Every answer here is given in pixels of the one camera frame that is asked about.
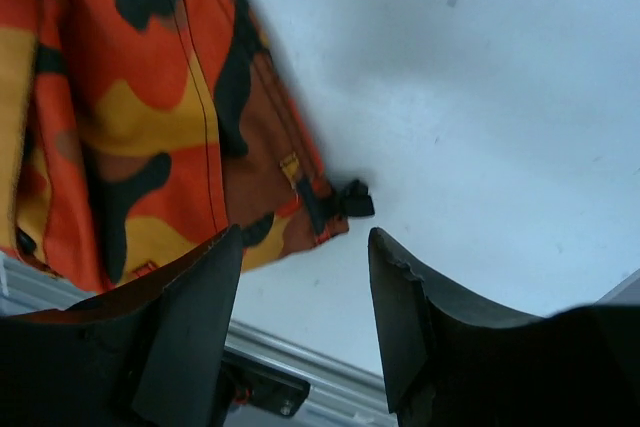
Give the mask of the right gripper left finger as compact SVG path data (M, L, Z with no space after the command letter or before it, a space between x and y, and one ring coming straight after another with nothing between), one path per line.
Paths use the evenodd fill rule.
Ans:
M208 426L242 263L230 227L70 308L1 320L5 426Z

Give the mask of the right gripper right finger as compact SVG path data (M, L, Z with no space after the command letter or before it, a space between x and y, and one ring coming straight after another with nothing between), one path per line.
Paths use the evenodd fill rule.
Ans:
M639 309L537 317L422 263L381 228L368 263L387 405L402 426L635 426Z

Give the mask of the orange camouflage trousers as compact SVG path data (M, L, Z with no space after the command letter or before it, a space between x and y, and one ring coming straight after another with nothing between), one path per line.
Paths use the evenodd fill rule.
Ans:
M1 250L104 292L240 228L251 270L374 213L248 0L1 0Z

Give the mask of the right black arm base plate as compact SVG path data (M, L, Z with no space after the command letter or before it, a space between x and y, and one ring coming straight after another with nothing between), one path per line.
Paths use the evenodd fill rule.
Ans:
M310 383L257 360L225 350L219 371L220 407L249 405L292 419L307 400Z

